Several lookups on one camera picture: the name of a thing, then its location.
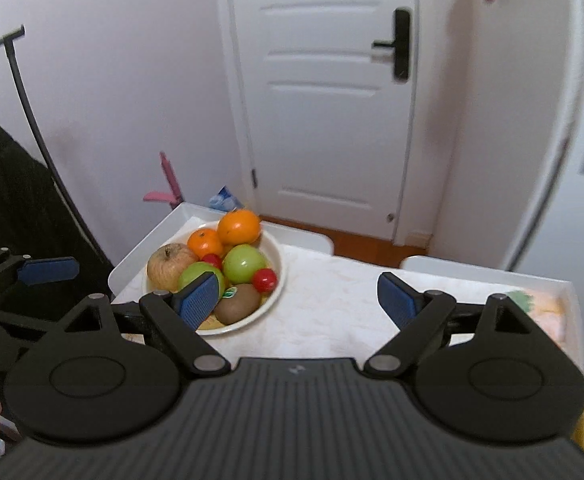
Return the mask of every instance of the green apple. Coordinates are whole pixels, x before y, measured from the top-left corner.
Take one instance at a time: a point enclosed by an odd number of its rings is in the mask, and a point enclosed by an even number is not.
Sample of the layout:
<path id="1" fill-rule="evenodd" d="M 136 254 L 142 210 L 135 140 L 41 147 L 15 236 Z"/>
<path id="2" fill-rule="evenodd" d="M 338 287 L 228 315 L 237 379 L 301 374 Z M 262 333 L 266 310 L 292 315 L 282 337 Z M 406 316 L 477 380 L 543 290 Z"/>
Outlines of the green apple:
<path id="1" fill-rule="evenodd" d="M 223 273 L 232 283 L 250 283 L 259 269 L 268 267 L 268 261 L 261 251 L 243 244 L 232 248 L 223 260 Z"/>
<path id="2" fill-rule="evenodd" d="M 196 280 L 204 272 L 214 272 L 218 280 L 218 298 L 221 299 L 224 291 L 226 290 L 226 279 L 220 270 L 218 270 L 214 265 L 207 264 L 205 262 L 194 262 L 190 264 L 187 269 L 185 269 L 179 276 L 179 290 L 184 286 L 189 285 L 194 280 Z"/>

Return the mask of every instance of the white door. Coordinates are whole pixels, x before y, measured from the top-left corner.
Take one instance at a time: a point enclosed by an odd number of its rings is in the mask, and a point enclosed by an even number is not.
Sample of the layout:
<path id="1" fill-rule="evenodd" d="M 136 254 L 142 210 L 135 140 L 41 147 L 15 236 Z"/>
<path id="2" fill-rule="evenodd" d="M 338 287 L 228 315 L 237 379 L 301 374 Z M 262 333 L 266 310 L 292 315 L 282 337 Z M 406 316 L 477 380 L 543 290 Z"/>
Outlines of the white door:
<path id="1" fill-rule="evenodd" d="M 261 213 L 392 238 L 414 80 L 394 11 L 414 0 L 233 0 Z"/>

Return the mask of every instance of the kiwi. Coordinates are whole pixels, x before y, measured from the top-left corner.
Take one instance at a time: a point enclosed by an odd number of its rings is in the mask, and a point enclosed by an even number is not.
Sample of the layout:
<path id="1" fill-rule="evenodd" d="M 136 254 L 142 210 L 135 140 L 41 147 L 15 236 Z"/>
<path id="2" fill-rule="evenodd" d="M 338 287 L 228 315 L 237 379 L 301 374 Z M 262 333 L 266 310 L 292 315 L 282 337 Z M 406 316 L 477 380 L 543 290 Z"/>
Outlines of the kiwi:
<path id="1" fill-rule="evenodd" d="M 214 315 L 224 325 L 231 325 L 248 317 L 261 306 L 261 295 L 249 283 L 229 288 L 214 308 Z"/>

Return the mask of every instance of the black stand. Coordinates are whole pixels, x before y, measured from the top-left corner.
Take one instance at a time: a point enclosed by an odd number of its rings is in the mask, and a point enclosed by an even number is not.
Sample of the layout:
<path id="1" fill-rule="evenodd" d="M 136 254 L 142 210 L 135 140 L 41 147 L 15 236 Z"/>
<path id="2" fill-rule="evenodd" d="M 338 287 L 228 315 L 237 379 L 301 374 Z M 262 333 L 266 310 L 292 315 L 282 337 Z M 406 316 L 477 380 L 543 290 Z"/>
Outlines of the black stand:
<path id="1" fill-rule="evenodd" d="M 50 173 L 52 174 L 52 180 L 54 181 L 54 184 L 56 184 L 56 188 L 63 197 L 63 200 L 66 202 L 70 213 L 76 221 L 76 224 L 79 226 L 80 230 L 83 232 L 83 235 L 85 235 L 85 238 L 89 241 L 94 251 L 97 253 L 99 260 L 101 260 L 104 264 L 110 264 L 109 258 L 103 252 L 103 249 L 101 249 L 101 246 L 96 241 L 96 238 L 94 238 L 94 235 L 88 228 L 85 220 L 83 220 L 79 210 L 76 208 L 72 197 L 70 197 L 70 194 L 68 193 L 63 180 L 56 170 L 56 166 L 54 165 L 54 161 L 52 160 L 50 152 L 48 152 L 48 147 L 43 140 L 43 136 L 41 136 L 41 131 L 38 129 L 38 124 L 34 118 L 34 113 L 32 112 L 32 107 L 30 106 L 28 95 L 25 92 L 25 86 L 23 85 L 23 79 L 21 78 L 21 73 L 19 72 L 19 66 L 16 62 L 16 53 L 14 51 L 14 40 L 18 40 L 22 36 L 25 36 L 25 27 L 23 25 L 21 25 L 20 28 L 0 37 L 0 46 L 5 47 L 5 53 L 7 54 L 8 61 L 10 63 L 10 70 L 12 71 L 14 85 L 16 86 L 16 91 L 19 95 L 19 100 L 21 101 L 21 106 L 23 107 L 25 117 L 28 120 L 30 130 L 32 131 L 34 139 L 37 141 L 37 146 L 40 149 L 41 155 L 43 155 L 43 160 L 46 162 L 48 170 L 50 170 Z"/>

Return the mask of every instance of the blue gripper pad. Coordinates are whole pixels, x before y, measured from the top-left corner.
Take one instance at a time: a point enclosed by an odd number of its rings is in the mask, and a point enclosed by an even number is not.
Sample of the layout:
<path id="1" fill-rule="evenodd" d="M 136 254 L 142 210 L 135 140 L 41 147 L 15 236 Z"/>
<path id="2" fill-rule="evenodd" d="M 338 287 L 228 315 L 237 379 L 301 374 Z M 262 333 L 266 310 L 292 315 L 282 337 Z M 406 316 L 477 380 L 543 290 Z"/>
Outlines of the blue gripper pad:
<path id="1" fill-rule="evenodd" d="M 218 303 L 219 284 L 214 272 L 204 272 L 172 297 L 172 308 L 192 330 L 196 330 Z"/>
<path id="2" fill-rule="evenodd" d="M 392 272 L 384 272 L 378 277 L 376 297 L 378 304 L 399 330 L 416 317 L 424 304 L 423 295 Z"/>
<path id="3" fill-rule="evenodd" d="M 26 285 L 64 282 L 77 277 L 79 262 L 71 257 L 26 260 L 16 273 L 19 281 Z"/>

